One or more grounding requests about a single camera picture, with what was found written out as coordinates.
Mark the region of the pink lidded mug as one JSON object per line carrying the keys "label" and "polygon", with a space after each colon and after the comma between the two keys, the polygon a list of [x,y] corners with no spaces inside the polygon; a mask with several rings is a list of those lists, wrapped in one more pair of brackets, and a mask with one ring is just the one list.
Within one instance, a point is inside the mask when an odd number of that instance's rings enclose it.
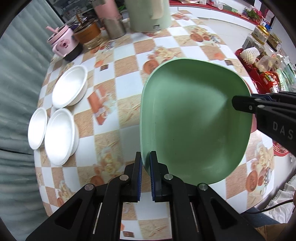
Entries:
{"label": "pink lidded mug", "polygon": [[53,32],[47,41],[52,47],[53,53],[68,62],[73,61],[81,54],[83,46],[75,38],[73,30],[68,25],[55,29],[47,26],[46,29]]}

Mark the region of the grey-green curtain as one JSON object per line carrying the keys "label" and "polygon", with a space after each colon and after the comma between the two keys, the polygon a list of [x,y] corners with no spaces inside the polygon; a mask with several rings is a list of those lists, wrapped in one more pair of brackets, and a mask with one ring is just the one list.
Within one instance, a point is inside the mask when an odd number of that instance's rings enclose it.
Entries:
{"label": "grey-green curtain", "polygon": [[14,240],[46,219],[27,133],[53,57],[45,28],[61,24],[47,1],[1,1],[1,223]]}

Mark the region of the red snack bag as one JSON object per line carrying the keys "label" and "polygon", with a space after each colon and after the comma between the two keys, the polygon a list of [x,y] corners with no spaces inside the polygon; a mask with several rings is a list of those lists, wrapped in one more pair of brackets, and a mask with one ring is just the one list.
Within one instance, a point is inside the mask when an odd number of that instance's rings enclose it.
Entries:
{"label": "red snack bag", "polygon": [[266,93],[280,92],[280,82],[276,73],[272,71],[263,72],[260,74],[260,79],[262,80],[262,86]]}

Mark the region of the white foam fruit net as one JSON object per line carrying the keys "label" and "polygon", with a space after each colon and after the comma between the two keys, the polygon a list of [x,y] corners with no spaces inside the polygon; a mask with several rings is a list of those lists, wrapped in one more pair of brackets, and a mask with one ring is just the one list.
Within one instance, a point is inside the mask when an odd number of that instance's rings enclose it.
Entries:
{"label": "white foam fruit net", "polygon": [[244,62],[248,65],[252,65],[255,63],[256,58],[260,55],[260,52],[257,48],[251,47],[243,50],[240,53],[240,57],[244,60]]}

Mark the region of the gold lidded glass jar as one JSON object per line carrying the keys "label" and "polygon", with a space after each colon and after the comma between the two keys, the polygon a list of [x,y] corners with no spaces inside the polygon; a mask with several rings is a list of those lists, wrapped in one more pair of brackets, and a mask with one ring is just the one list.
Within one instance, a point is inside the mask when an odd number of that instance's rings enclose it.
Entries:
{"label": "gold lidded glass jar", "polygon": [[264,26],[257,25],[251,35],[257,42],[264,45],[267,42],[270,33]]}

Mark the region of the amber glass jar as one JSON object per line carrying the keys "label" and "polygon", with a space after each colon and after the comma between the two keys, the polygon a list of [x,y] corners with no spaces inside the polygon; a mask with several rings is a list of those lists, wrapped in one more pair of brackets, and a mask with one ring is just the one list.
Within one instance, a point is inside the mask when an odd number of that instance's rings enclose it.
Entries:
{"label": "amber glass jar", "polygon": [[76,14],[78,20],[78,27],[73,31],[74,37],[88,50],[94,49],[99,46],[101,31],[97,25],[95,18],[83,19],[80,15]]}

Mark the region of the clear bag of snacks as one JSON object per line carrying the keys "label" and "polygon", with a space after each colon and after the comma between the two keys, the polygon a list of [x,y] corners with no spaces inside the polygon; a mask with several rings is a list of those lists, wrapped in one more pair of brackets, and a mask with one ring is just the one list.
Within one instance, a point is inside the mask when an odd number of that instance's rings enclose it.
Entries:
{"label": "clear bag of snacks", "polygon": [[276,63],[276,59],[270,56],[263,56],[259,61],[255,63],[256,68],[259,72],[270,71],[273,65]]}

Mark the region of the light green electric kettle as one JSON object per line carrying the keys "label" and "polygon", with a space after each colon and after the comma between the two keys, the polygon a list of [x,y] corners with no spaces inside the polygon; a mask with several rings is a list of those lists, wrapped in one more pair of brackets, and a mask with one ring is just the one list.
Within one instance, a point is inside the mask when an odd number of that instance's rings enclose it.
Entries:
{"label": "light green electric kettle", "polygon": [[126,0],[125,6],[135,32],[158,32],[171,26],[169,0]]}

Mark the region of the potted plant with flowers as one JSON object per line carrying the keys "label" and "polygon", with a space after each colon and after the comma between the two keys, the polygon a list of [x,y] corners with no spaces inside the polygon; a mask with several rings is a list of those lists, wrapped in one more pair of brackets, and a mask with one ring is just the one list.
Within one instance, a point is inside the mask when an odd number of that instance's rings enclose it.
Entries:
{"label": "potted plant with flowers", "polygon": [[248,10],[247,8],[245,8],[242,14],[252,19],[253,21],[260,20],[261,18],[261,16],[254,9]]}

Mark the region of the large white foam bowl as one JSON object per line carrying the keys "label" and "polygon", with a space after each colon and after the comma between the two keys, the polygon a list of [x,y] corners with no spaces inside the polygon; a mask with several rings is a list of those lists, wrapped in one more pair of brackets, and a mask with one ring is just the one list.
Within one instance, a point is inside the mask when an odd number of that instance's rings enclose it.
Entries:
{"label": "large white foam bowl", "polygon": [[85,95],[88,71],[83,65],[76,65],[64,72],[52,92],[52,104],[60,109],[77,104]]}

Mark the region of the green square plate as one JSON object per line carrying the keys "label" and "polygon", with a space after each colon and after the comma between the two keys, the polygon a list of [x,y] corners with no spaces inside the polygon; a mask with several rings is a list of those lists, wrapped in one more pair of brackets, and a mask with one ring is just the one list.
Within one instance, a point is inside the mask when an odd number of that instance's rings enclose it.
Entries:
{"label": "green square plate", "polygon": [[245,81],[226,67],[176,58],[147,79],[140,104],[140,149],[149,169],[157,154],[170,174],[184,182],[212,184],[241,162],[252,115],[232,106],[236,95],[250,96]]}

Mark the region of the pink steel tumbler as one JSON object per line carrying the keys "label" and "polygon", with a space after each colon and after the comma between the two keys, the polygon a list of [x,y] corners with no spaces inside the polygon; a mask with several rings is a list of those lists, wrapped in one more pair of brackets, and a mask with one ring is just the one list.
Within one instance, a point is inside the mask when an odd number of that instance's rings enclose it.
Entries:
{"label": "pink steel tumbler", "polygon": [[110,39],[118,39],[126,34],[122,15],[114,0],[92,1],[92,6]]}

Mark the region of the patterned plastic tablecloth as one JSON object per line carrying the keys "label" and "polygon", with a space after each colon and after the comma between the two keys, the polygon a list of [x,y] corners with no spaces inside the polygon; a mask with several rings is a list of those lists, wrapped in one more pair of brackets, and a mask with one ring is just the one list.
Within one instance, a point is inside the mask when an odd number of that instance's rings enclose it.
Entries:
{"label": "patterned plastic tablecloth", "polygon": [[[177,57],[197,58],[220,64],[241,76],[256,91],[252,80],[228,44],[207,22],[187,10],[172,8],[172,26],[156,33],[136,33],[130,30],[114,41],[105,41],[100,48],[79,55],[66,64],[54,55],[38,101],[38,108],[55,112],[52,92],[59,77],[70,67],[83,65],[88,70],[85,95],[75,105],[67,107],[79,129],[76,152],[63,166],[50,163],[44,147],[34,151],[37,181],[48,216],[52,215],[75,192],[87,183],[106,184],[123,173],[140,151],[140,99],[149,74],[163,61]],[[99,105],[88,102],[92,93]],[[250,135],[247,150],[239,166],[226,179],[210,185],[239,213],[257,205],[274,188],[274,157],[271,139],[259,131]],[[246,188],[255,158],[266,166],[268,173],[259,177],[257,196]],[[164,240],[171,238],[168,203],[152,201],[150,178],[143,170],[138,203],[123,205],[120,238],[126,240]]]}

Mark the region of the small white foam plate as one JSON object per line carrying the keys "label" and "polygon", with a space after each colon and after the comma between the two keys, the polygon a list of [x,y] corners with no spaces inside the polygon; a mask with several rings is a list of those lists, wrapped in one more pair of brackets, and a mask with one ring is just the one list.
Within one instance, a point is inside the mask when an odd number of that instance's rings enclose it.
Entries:
{"label": "small white foam plate", "polygon": [[33,113],[28,126],[28,142],[33,150],[37,150],[44,143],[48,123],[47,112],[44,108],[38,108]]}

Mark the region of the red round tray table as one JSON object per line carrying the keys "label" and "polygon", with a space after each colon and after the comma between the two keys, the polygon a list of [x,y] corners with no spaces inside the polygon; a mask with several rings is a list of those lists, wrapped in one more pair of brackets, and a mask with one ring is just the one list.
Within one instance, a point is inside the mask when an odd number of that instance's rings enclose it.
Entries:
{"label": "red round tray table", "polygon": [[[242,51],[243,51],[242,48],[236,50],[236,52],[235,52],[236,57],[240,60],[243,67],[245,68],[245,70],[249,74],[253,84],[255,85],[255,88],[257,89],[257,92],[259,94],[266,94],[265,89],[262,86],[262,80],[260,79],[261,73],[259,72],[259,70],[256,68],[256,66],[254,64],[248,65],[244,62],[244,60],[240,57],[240,53]],[[282,147],[279,143],[277,143],[275,141],[273,141],[273,149],[274,149],[274,154],[279,157],[284,157],[289,153],[289,151],[287,149],[285,149],[284,147]]]}

